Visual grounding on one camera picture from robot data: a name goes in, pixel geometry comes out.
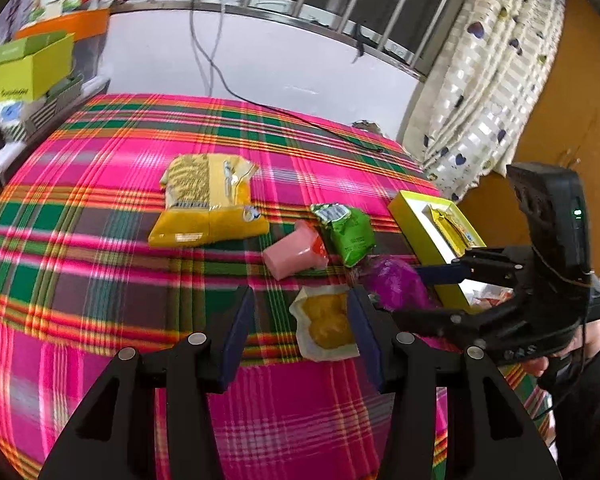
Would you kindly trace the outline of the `person's right hand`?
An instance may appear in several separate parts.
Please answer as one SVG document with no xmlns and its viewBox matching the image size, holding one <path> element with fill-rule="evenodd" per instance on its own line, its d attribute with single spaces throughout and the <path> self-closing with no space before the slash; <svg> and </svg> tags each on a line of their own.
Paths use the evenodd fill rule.
<svg viewBox="0 0 600 480">
<path fill-rule="evenodd" d="M 539 358 L 532 359 L 521 364 L 522 369 L 533 377 L 541 377 L 550 366 L 550 358 L 547 356 L 540 356 Z"/>
</svg>

